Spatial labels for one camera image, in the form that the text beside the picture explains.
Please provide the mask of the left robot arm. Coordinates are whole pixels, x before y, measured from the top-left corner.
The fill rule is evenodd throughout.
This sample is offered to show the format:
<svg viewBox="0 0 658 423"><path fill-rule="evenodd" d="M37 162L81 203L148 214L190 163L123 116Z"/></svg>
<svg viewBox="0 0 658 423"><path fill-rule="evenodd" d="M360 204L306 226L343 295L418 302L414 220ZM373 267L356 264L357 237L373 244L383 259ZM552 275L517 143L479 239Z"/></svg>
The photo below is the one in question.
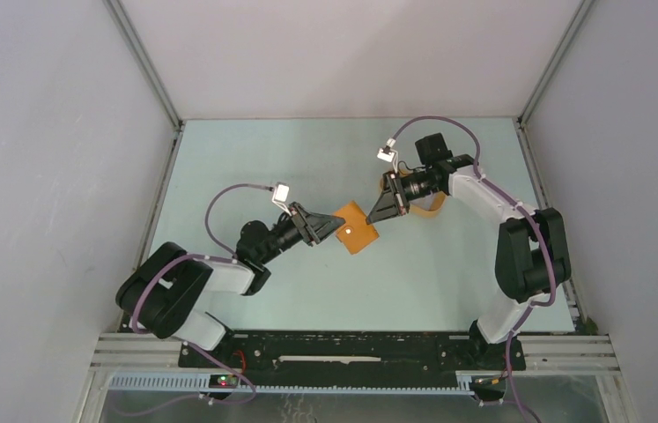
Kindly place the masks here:
<svg viewBox="0 0 658 423"><path fill-rule="evenodd" d="M300 242L320 244L344 223L293 202L273 226L246 223L233 258L189 253L167 241L122 283L115 303L133 331L194 343L211 366L223 367L233 356L233 332L207 310L204 295L258 293L271 276L270 261Z"/></svg>

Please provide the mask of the orange leather card holder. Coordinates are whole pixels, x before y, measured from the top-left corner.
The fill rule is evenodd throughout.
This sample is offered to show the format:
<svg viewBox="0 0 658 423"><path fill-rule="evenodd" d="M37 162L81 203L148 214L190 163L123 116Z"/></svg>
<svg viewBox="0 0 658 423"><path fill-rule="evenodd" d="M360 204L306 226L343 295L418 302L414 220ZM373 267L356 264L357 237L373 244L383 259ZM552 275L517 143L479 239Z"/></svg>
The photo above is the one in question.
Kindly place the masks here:
<svg viewBox="0 0 658 423"><path fill-rule="evenodd" d="M366 222L366 214L355 201L340 208L334 216L344 219L343 225L336 230L336 238L351 255L357 255L380 238L375 227Z"/></svg>

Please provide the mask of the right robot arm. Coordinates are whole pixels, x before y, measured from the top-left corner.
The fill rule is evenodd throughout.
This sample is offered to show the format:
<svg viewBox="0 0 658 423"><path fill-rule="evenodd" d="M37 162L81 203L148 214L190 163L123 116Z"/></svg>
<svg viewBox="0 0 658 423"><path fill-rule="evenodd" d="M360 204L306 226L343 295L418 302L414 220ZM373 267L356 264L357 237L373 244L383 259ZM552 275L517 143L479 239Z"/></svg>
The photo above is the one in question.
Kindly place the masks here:
<svg viewBox="0 0 658 423"><path fill-rule="evenodd" d="M467 345L473 365L492 367L503 355L501 343L514 339L533 308L549 307L558 286L572 275L563 217L507 194L485 177L473 157L454 155L440 133L420 138L415 148L422 167L384 173L366 223L403 216L413 201L443 193L496 225L499 291L490 309L473 322Z"/></svg>

